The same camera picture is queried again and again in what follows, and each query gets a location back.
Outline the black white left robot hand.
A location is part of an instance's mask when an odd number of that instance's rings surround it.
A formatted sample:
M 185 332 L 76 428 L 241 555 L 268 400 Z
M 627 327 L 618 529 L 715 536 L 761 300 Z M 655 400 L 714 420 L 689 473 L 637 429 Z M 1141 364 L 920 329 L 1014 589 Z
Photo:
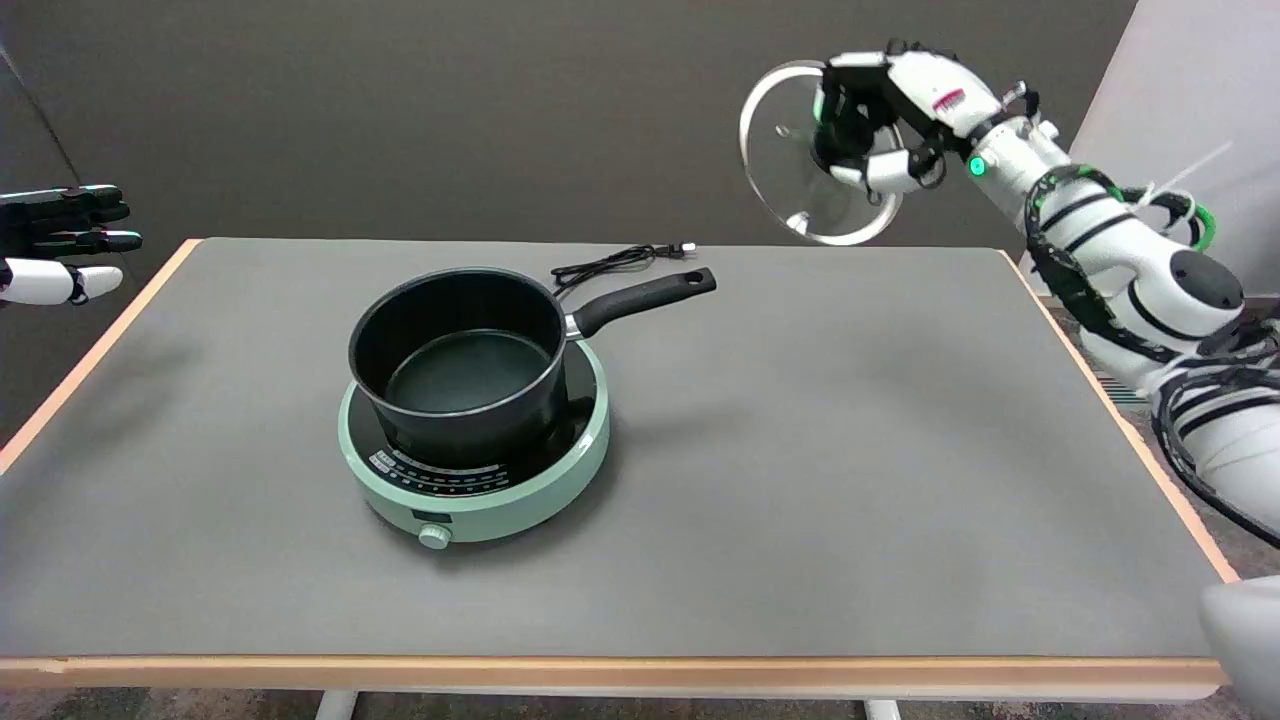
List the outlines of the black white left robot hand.
M 132 252 L 138 232 L 113 229 L 131 209 L 114 184 L 55 187 L 1 196 L 3 306 L 82 306 L 116 290 L 124 272 L 68 258 Z

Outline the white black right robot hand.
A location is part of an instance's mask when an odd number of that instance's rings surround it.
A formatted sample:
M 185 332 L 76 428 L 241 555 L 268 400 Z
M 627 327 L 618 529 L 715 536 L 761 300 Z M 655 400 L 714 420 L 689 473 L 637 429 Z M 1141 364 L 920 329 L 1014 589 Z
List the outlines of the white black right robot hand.
M 820 68 L 812 158 L 870 196 L 936 187 L 945 158 L 968 158 L 1009 118 L 1005 102 L 951 53 L 891 42 Z

